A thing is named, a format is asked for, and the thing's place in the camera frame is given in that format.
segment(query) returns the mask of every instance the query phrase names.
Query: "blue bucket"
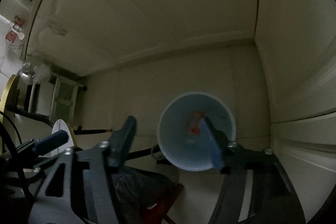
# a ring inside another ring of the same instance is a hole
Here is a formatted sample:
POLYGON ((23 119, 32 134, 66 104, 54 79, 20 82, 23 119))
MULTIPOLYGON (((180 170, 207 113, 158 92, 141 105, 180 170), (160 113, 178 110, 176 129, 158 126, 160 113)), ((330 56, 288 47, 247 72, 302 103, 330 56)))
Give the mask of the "blue bucket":
POLYGON ((204 112, 229 140, 236 139, 235 119, 225 103, 208 93, 188 92, 171 101, 162 112, 157 140, 162 153, 172 164, 188 171, 203 171, 213 165, 204 137, 188 132, 195 112, 204 112))

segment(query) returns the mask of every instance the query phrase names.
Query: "dark cloth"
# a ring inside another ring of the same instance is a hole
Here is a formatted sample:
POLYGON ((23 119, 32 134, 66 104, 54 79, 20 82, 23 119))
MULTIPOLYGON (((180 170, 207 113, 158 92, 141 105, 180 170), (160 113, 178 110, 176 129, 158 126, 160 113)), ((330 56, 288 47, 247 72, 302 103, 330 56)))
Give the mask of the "dark cloth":
POLYGON ((123 167, 111 178, 127 224, 142 224, 141 210, 155 205, 174 189, 166 176, 131 167, 123 167))

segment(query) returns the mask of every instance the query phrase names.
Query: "red chair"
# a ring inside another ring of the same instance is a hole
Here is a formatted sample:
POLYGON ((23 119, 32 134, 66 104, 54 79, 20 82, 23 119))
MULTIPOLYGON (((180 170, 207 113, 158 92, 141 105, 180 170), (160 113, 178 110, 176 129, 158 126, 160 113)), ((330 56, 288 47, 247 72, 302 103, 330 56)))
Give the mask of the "red chair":
POLYGON ((178 184, 173 192, 165 198, 162 198, 152 209, 145 209, 141 213, 143 224, 161 224, 162 220, 166 220, 169 224, 176 224, 168 215, 168 211, 175 203, 184 186, 178 184))

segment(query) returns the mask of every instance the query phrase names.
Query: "bolt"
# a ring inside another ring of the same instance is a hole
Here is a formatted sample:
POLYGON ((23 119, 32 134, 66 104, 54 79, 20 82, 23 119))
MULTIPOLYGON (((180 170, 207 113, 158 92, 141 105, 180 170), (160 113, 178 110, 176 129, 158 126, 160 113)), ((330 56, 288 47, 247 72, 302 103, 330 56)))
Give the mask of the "bolt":
POLYGON ((65 149, 65 152, 64 152, 64 154, 65 155, 70 155, 71 154, 71 148, 67 148, 67 149, 65 149))
POLYGON ((264 153, 265 153, 266 155, 273 155, 273 151, 272 151, 272 149, 269 149, 269 148, 265 148, 265 149, 264 149, 264 153))
POLYGON ((104 147, 108 147, 108 146, 109 146, 109 141, 103 141, 99 145, 100 148, 104 148, 104 147))
POLYGON ((237 148, 238 144, 235 141, 229 142, 227 147, 229 148, 237 148))

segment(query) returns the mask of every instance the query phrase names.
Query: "floor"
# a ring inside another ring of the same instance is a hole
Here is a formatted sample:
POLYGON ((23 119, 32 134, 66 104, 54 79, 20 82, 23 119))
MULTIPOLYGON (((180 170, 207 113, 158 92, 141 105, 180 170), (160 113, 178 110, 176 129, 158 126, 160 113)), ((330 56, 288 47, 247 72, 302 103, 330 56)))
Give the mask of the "floor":
MULTIPOLYGON (((188 91, 211 93, 233 112, 237 141, 245 148, 269 147, 269 110, 266 83, 254 44, 199 50, 100 72, 86 79, 88 90, 78 94, 76 128, 122 126, 128 115, 138 121, 132 150, 157 144, 156 128, 165 106, 188 91)), ((109 133, 77 136, 80 147, 90 148, 109 133)), ((185 186, 168 215, 177 223, 208 223, 224 175, 215 170, 188 172, 174 166, 156 165, 150 157, 127 165, 160 172, 185 186)))

